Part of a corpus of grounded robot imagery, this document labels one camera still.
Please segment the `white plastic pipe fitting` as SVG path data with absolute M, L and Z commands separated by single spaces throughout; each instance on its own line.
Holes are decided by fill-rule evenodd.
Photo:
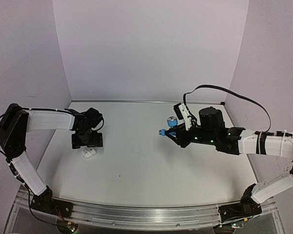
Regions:
M 97 153 L 97 151 L 94 148 L 84 148 L 82 150 L 82 156 L 86 159 L 94 157 L 96 155 L 96 153 Z

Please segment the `blue water faucet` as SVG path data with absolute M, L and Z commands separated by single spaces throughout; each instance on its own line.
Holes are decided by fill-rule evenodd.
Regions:
M 168 117 L 167 118 L 167 125 L 168 125 L 168 128 L 169 129 L 172 129 L 172 128 L 176 127 L 178 125 L 178 119 L 177 119 L 177 117 L 174 117 L 174 116 Z M 158 134 L 160 136 L 166 136 L 166 132 L 167 132 L 166 129 L 161 129 L 161 130 L 159 130 Z M 176 133 L 175 132 L 169 132 L 168 134 L 170 136 L 172 136 L 172 137 L 176 137 Z

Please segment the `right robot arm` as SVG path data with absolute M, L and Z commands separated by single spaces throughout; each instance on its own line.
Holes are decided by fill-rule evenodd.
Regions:
M 221 110 L 214 107 L 201 109 L 199 120 L 193 119 L 184 104 L 176 104 L 175 117 L 169 117 L 169 129 L 159 135 L 170 138 L 185 148 L 190 143 L 211 145 L 229 155 L 269 155 L 293 162 L 293 133 L 286 131 L 260 132 L 241 127 L 225 127 Z M 267 199 L 293 187 L 293 166 L 269 182 L 252 184 L 237 203 L 218 208 L 221 221 L 250 218 L 262 213 L 261 204 Z

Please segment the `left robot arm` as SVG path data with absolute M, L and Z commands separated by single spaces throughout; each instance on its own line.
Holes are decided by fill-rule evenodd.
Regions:
M 9 105 L 0 116 L 0 153 L 14 177 L 33 193 L 30 208 L 52 213 L 60 208 L 69 210 L 72 204 L 54 199 L 52 190 L 46 185 L 32 165 L 26 152 L 26 135 L 37 130 L 72 131 L 73 149 L 101 148 L 103 135 L 98 125 L 104 125 L 103 115 L 94 108 L 85 112 L 73 109 L 25 108 L 16 103 Z

